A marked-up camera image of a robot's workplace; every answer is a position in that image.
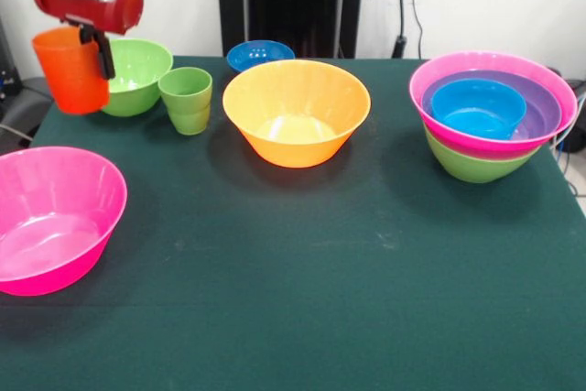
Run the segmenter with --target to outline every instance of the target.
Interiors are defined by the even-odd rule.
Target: green bowl
[[[444,146],[433,137],[427,127],[424,128],[431,151],[445,170],[454,178],[470,183],[486,183],[500,179],[521,167],[539,150],[538,147],[531,153],[514,159],[479,159]]]
[[[102,111],[134,116],[150,109],[160,97],[157,82],[170,71],[173,55],[153,41],[120,38],[110,42],[116,77],[109,81],[110,101]]]

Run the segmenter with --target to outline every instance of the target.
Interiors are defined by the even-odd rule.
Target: pink bowl
[[[476,70],[513,73],[546,88],[558,100],[561,108],[561,122],[557,130],[530,139],[485,139],[439,123],[423,110],[423,94],[431,84],[453,73]],[[426,127],[442,144],[464,155],[488,159],[509,159],[528,154],[568,128],[578,111],[574,92],[554,72],[530,60],[494,52],[457,52],[430,60],[422,64],[411,77],[409,93]]]
[[[0,157],[0,291],[44,295],[87,274],[126,196],[120,170],[91,151],[38,147]]]

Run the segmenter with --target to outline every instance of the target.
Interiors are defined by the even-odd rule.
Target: plastic cup
[[[51,94],[66,114],[89,114],[108,104],[108,81],[98,61],[98,45],[82,44],[76,27],[58,27],[33,38],[33,48]]]
[[[168,117],[182,135],[197,135],[210,120],[212,76],[199,68],[178,68],[158,81]]]

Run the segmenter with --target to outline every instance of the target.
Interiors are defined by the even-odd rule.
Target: white wall
[[[424,57],[460,49],[516,53],[586,76],[586,0],[418,0],[425,30]],[[406,0],[408,57],[415,56],[417,29]],[[23,77],[38,75],[30,40],[55,27],[33,0],[0,0],[0,17]],[[363,0],[357,55],[389,57],[398,32],[397,0]],[[218,0],[146,0],[140,25],[129,36],[152,38],[176,54],[221,55]]]
[[[515,53],[586,76],[586,0],[417,0],[423,56],[462,49]],[[357,56],[389,57],[399,30],[398,0],[363,0]],[[406,0],[406,56],[418,30]]]

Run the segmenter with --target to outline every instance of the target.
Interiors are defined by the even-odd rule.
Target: bowl
[[[525,98],[527,111],[511,136],[513,140],[547,135],[555,132],[561,122],[561,109],[558,101],[548,90],[527,78],[499,71],[464,71],[448,75],[434,82],[425,91],[421,100],[423,110],[427,114],[432,114],[431,98],[438,88],[449,82],[465,79],[498,81],[512,87]]]
[[[295,59],[295,53],[278,41],[251,40],[230,49],[227,59],[232,69],[242,72],[269,61]]]
[[[485,139],[454,130],[425,112],[422,98],[431,84],[454,73],[475,70],[512,73],[545,88],[561,108],[561,122],[556,130],[529,139]],[[530,60],[494,52],[458,52],[427,61],[412,75],[409,92],[432,135],[442,144],[474,157],[515,158],[526,155],[568,128],[577,113],[576,97],[572,89],[553,71]]]
[[[509,139],[527,106],[515,89],[498,81],[457,80],[440,87],[431,99],[433,117],[469,135]]]
[[[312,60],[283,60],[235,77],[223,108],[253,149],[288,168],[318,165],[366,119],[370,95],[350,72]]]
[[[513,159],[480,159],[444,146],[426,126],[424,128],[433,155],[449,174],[464,182],[487,183],[503,178],[525,164],[539,150],[537,147]]]
[[[71,147],[0,157],[0,291],[36,296],[65,288],[95,265],[126,204],[122,173]]]
[[[102,111],[112,116],[142,114],[157,102],[157,82],[173,65],[173,55],[161,45],[137,38],[110,42],[116,77],[109,81],[110,102]]]

